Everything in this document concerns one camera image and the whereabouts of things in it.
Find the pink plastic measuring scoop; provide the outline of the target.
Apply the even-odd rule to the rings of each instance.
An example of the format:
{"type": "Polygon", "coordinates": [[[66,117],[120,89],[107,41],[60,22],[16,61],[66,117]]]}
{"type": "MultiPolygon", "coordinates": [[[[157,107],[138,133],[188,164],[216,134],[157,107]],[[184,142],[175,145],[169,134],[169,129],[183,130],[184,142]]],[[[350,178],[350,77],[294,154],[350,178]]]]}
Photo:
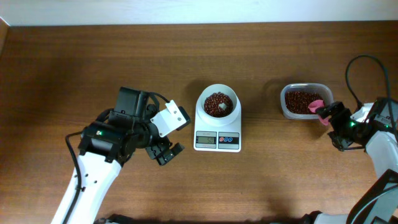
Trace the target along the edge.
{"type": "MultiPolygon", "coordinates": [[[[308,105],[308,109],[315,114],[317,109],[322,108],[324,106],[325,104],[323,100],[315,100],[308,105]]],[[[321,124],[323,124],[324,126],[329,125],[328,118],[322,118],[320,115],[318,115],[318,119],[321,122],[321,124]]]]}

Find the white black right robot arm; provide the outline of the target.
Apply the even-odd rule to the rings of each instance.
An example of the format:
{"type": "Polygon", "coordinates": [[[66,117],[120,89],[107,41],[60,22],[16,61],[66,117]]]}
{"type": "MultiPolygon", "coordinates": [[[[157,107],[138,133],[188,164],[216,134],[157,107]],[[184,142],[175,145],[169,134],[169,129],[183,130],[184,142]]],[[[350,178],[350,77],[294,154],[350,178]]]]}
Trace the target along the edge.
{"type": "Polygon", "coordinates": [[[373,162],[377,181],[348,214],[314,211],[300,222],[397,223],[397,102],[378,98],[355,113],[340,101],[311,110],[331,124],[333,130],[328,135],[339,151],[365,151],[373,162]]]}

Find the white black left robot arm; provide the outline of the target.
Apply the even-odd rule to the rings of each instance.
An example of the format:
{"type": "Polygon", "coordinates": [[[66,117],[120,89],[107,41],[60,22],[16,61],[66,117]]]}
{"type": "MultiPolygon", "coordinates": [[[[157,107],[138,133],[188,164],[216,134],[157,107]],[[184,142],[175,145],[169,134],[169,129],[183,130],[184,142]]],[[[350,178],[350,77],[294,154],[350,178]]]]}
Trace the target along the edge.
{"type": "Polygon", "coordinates": [[[173,100],[165,100],[161,110],[161,98],[159,93],[122,87],[116,106],[76,133],[77,152],[71,135],[66,135],[74,170],[53,223],[93,223],[107,191],[136,149],[145,149],[160,166],[183,151],[167,136],[190,124],[190,117],[173,100]]]}

